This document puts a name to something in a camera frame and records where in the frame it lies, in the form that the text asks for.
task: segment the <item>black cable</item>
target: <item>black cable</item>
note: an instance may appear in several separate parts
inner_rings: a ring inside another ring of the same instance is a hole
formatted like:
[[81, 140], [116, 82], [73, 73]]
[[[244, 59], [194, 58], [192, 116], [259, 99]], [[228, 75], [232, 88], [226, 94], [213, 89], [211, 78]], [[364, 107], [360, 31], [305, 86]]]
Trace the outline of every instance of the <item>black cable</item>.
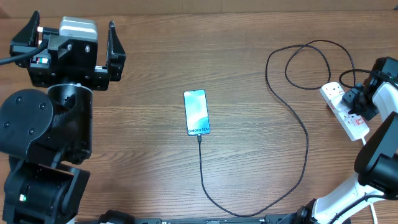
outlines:
[[[351, 54], [349, 54], [348, 50], [345, 49], [345, 47], [343, 47], [342, 45], [337, 44], [336, 42], [333, 42], [333, 41], [330, 41], [330, 40], [313, 40], [313, 41], [311, 41], [311, 42], [308, 42], [308, 43], [306, 43], [305, 45], [303, 45], [301, 48], [299, 48], [298, 50], [296, 50], [296, 52], [294, 52], [294, 54], [293, 54], [293, 55], [289, 58], [289, 60], [287, 61], [286, 67], [285, 67], [285, 77], [286, 77], [287, 81], [288, 81], [290, 84], [292, 84], [293, 86], [296, 86], [297, 88], [300, 88], [300, 89], [303, 89], [303, 90], [317, 90], [317, 89], [320, 89], [322, 86], [319, 86], [319, 87], [302, 87], [302, 86], [299, 86], [299, 85], [294, 84], [292, 81], [290, 81], [290, 79], [289, 79], [288, 76], [287, 76], [287, 67], [289, 66], [289, 63], [290, 63], [290, 61], [294, 58], [294, 56], [296, 56], [304, 47], [312, 47], [312, 46], [309, 45], [309, 44], [312, 44], [312, 43], [314, 43], [314, 42], [328, 42], [328, 43], [335, 44], [335, 45], [339, 46], [341, 49], [343, 49], [343, 50], [347, 53], [348, 58], [349, 58], [349, 60], [350, 60], [350, 62], [351, 62], [351, 66], [352, 66], [353, 70], [355, 69], [354, 60], [353, 60], [353, 58], [351, 57]], [[328, 77], [328, 81], [327, 81], [327, 83], [328, 83], [328, 82], [330, 82], [330, 79], [331, 79], [330, 66], [329, 66], [328, 60], [325, 58], [325, 56], [322, 54], [322, 52], [321, 52], [320, 50], [318, 50], [318, 52], [322, 55], [323, 59], [324, 59], [325, 62], [326, 62], [326, 65], [327, 65], [327, 67], [328, 67], [328, 72], [329, 72], [329, 77]], [[353, 76], [354, 76], [354, 85], [355, 85], [355, 83], [356, 83], [355, 71], [353, 71]]]
[[373, 77], [380, 78], [381, 80], [390, 83], [393, 87], [395, 87], [396, 89], [398, 89], [397, 83], [394, 83], [394, 82], [392, 81], [392, 79], [394, 78], [394, 77], [392, 77], [392, 76], [389, 76], [389, 78], [387, 78], [387, 77], [384, 77], [383, 75], [381, 75], [381, 74], [379, 73], [379, 71], [377, 71], [377, 70], [375, 70], [375, 71], [369, 71], [369, 70], [355, 69], [355, 68], [343, 72], [343, 73], [338, 77], [338, 81], [340, 82], [340, 84], [343, 85], [343, 86], [345, 86], [345, 87], [347, 87], [347, 88], [357, 88], [357, 89], [358, 89], [358, 88], [362, 88], [362, 87], [358, 87], [358, 86], [349, 86], [349, 85], [345, 84], [345, 83], [341, 80], [341, 79], [343, 78], [343, 76], [345, 76], [346, 74], [348, 74], [348, 73], [350, 73], [350, 72], [363, 72], [363, 73], [368, 73], [368, 74], [370, 74], [370, 75], [373, 76]]
[[17, 62], [20, 60], [31, 58], [31, 57], [39, 54], [40, 52], [42, 52], [48, 46], [48, 44], [49, 44], [49, 40], [43, 40], [42, 43], [40, 44], [40, 46], [37, 47], [36, 49], [32, 50], [31, 52], [27, 52], [27, 53], [16, 55], [16, 56], [9, 57], [9, 58], [0, 59], [0, 65], [5, 65], [8, 63]]
[[[276, 94], [276, 92], [271, 88], [271, 85], [269, 84], [269, 81], [268, 81], [268, 64], [269, 64], [270, 58], [271, 58], [272, 55], [273, 55], [274, 53], [276, 53], [276, 52], [279, 52], [279, 51], [285, 50], [285, 49], [294, 48], [294, 47], [300, 47], [300, 48], [291, 56], [291, 58], [289, 59], [289, 62], [290, 62], [291, 59], [292, 59], [294, 56], [296, 56], [304, 47], [310, 47], [310, 48], [312, 48], [312, 49], [315, 49], [317, 52], [319, 52], [319, 53], [321, 54], [321, 56], [323, 57], [323, 59], [324, 59], [326, 65], [327, 65], [327, 67], [328, 67], [328, 74], [329, 74], [329, 76], [328, 76], [328, 81], [327, 81], [327, 83], [328, 83], [328, 82], [330, 82], [330, 79], [331, 79], [331, 70], [330, 70], [330, 66], [329, 66], [328, 60], [326, 59], [325, 55], [322, 53], [321, 50], [319, 50], [318, 48], [316, 48], [316, 47], [314, 47], [314, 46], [312, 46], [312, 45], [309, 45], [309, 44], [311, 44], [311, 43], [313, 43], [313, 42], [318, 42], [318, 41], [319, 41], [319, 42], [321, 42], [321, 41], [322, 41], [322, 42], [329, 42], [329, 43], [332, 43], [332, 44], [335, 44], [335, 45], [341, 47], [341, 48], [347, 53], [347, 55], [348, 55], [348, 57], [349, 57], [349, 59], [350, 59], [350, 61], [351, 61], [351, 65], [352, 65], [352, 67], [353, 67], [353, 70], [354, 70], [354, 72], [355, 72], [354, 62], [353, 62], [353, 59], [352, 59], [351, 55], [349, 54], [349, 52], [348, 52], [343, 46], [341, 46], [340, 44], [334, 43], [334, 42], [329, 41], [329, 40], [313, 40], [313, 41], [311, 41], [311, 42], [309, 42], [309, 43], [307, 43], [307, 44], [291, 45], [291, 46], [288, 46], [288, 47], [283, 47], [283, 48], [281, 48], [281, 49], [277, 49], [277, 50], [273, 51], [273, 52], [268, 56], [267, 63], [266, 63], [265, 75], [266, 75], [266, 83], [267, 83], [268, 88], [270, 89], [270, 91], [271, 91], [271, 92], [272, 92], [272, 93], [273, 93], [285, 106], [288, 107], [288, 109], [289, 109], [289, 110], [293, 113], [293, 115], [296, 117], [297, 121], [300, 123], [301, 127], [302, 127], [303, 130], [304, 130], [305, 139], [306, 139], [306, 142], [307, 142], [307, 143], [306, 143], [306, 149], [305, 149], [305, 158], [304, 158], [304, 163], [303, 163], [303, 169], [302, 169], [302, 173], [301, 173], [301, 175], [300, 175], [300, 178], [298, 179], [297, 183], [296, 183], [286, 194], [284, 194], [283, 196], [281, 196], [280, 198], [278, 198], [277, 200], [275, 200], [274, 202], [272, 202], [271, 204], [269, 204], [269, 205], [266, 206], [265, 208], [261, 209], [260, 211], [258, 211], [258, 212], [256, 212], [256, 213], [253, 213], [253, 214], [250, 214], [250, 215], [240, 215], [240, 214], [236, 214], [236, 213], [233, 213], [233, 212], [231, 212], [231, 211], [229, 211], [229, 210], [223, 208], [221, 205], [218, 205], [218, 204], [208, 195], [208, 193], [207, 193], [207, 191], [206, 191], [206, 188], [205, 188], [205, 185], [204, 185], [204, 183], [203, 183], [203, 171], [202, 171], [202, 164], [201, 164], [201, 135], [198, 135], [198, 143], [199, 143], [199, 164], [200, 164], [200, 180], [201, 180], [201, 186], [202, 186], [203, 191], [204, 191], [204, 193], [206, 194], [207, 198], [208, 198], [214, 205], [216, 205], [218, 208], [220, 208], [222, 211], [224, 211], [224, 212], [226, 212], [226, 213], [228, 213], [228, 214], [230, 214], [230, 215], [237, 216], [237, 217], [253, 217], [253, 216], [255, 216], [255, 215], [258, 215], [258, 214], [262, 213], [263, 211], [267, 210], [269, 207], [271, 207], [271, 206], [275, 205], [276, 203], [278, 203], [279, 201], [281, 201], [283, 198], [285, 198], [286, 196], [288, 196], [288, 194], [290, 194], [291, 192], [293, 192], [293, 191], [297, 188], [297, 186], [299, 186], [299, 184], [301, 183], [301, 181], [302, 181], [302, 179], [303, 179], [303, 176], [304, 176], [304, 173], [305, 173], [305, 167], [306, 167], [306, 165], [307, 165], [307, 159], [308, 159], [308, 144], [309, 144], [308, 132], [307, 132], [307, 129], [305, 128], [305, 126], [304, 126], [302, 120], [301, 120], [300, 117], [297, 115], [297, 113], [293, 110], [293, 108], [291, 108], [291, 107], [290, 107], [280, 96], [278, 96], [278, 94]], [[292, 83], [292, 82], [289, 80], [289, 78], [287, 77], [287, 74], [286, 74], [286, 70], [287, 70], [287, 66], [289, 65], [289, 62], [287, 63], [286, 68], [285, 68], [285, 77], [286, 77], [287, 81], [288, 81], [290, 84], [292, 84], [293, 86], [296, 86], [297, 88], [301, 88], [301, 89], [304, 89], [304, 90], [316, 90], [316, 89], [319, 89], [319, 88], [322, 87], [322, 86], [319, 86], [319, 87], [310, 87], [310, 88], [308, 88], [308, 87], [298, 86], [298, 85]]]

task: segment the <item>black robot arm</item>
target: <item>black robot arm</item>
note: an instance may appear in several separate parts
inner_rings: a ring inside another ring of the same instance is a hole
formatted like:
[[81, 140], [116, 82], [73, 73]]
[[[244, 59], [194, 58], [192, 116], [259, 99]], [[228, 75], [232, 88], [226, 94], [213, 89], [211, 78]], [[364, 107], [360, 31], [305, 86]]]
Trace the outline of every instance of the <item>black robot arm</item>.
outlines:
[[39, 27], [39, 20], [36, 11], [13, 38], [11, 58], [1, 60], [26, 68], [33, 86], [48, 88], [47, 94], [18, 91], [0, 107], [0, 151], [11, 167], [3, 220], [64, 224], [76, 216], [90, 173], [61, 162], [90, 158], [93, 90], [120, 81], [126, 54], [113, 21], [106, 66], [97, 66], [94, 21], [64, 17], [53, 29]]

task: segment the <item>wooden table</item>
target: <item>wooden table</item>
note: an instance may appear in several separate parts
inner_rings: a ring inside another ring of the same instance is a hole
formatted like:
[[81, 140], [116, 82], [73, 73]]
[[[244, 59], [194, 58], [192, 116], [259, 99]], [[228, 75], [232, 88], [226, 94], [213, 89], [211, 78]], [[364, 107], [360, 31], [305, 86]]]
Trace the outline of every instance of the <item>wooden table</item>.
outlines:
[[[398, 13], [295, 12], [176, 16], [94, 17], [99, 60], [104, 64], [108, 22], [114, 19], [127, 53], [121, 82], [94, 99], [93, 154], [79, 168], [91, 172], [79, 220], [108, 209], [136, 217], [230, 217], [215, 207], [200, 185], [198, 144], [185, 128], [183, 92], [205, 89], [211, 134], [203, 137], [203, 170], [209, 194], [222, 206], [247, 214], [273, 202], [298, 180], [305, 135], [292, 113], [266, 87], [264, 68], [275, 49], [328, 39], [344, 45], [357, 68], [370, 69], [379, 57], [398, 58]], [[0, 57], [26, 19], [0, 21]], [[58, 27], [60, 18], [42, 19]], [[350, 69], [346, 54], [315, 44], [329, 60], [332, 80]], [[318, 90], [300, 90], [284, 78], [294, 50], [275, 54], [269, 78], [308, 129], [310, 150], [302, 183], [266, 213], [290, 213], [330, 193], [353, 173], [360, 141], [351, 142]], [[293, 82], [319, 86], [326, 65], [314, 50], [292, 60]], [[367, 75], [358, 74], [361, 82]], [[0, 101], [30, 88], [24, 69], [0, 69]], [[375, 117], [369, 138], [380, 125]], [[0, 156], [0, 183], [8, 175]], [[380, 223], [395, 223], [398, 203], [375, 205]], [[372, 223], [369, 208], [353, 223]]]

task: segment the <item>power outlet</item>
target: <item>power outlet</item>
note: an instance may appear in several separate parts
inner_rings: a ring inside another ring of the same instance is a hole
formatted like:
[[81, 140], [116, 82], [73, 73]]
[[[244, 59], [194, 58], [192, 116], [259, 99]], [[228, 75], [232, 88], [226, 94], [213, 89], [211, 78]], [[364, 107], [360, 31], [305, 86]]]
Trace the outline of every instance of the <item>power outlet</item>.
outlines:
[[348, 114], [350, 108], [343, 103], [345, 92], [339, 83], [331, 82], [323, 85], [320, 93], [352, 141], [367, 135], [369, 127], [362, 116]]

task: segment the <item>phone screen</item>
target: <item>phone screen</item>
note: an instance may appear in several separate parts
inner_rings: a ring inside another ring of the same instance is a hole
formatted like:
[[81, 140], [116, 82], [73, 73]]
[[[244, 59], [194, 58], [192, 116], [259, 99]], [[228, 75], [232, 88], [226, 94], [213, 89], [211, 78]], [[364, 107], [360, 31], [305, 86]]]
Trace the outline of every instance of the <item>phone screen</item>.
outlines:
[[186, 91], [184, 93], [184, 102], [188, 135], [194, 136], [210, 133], [205, 91]]

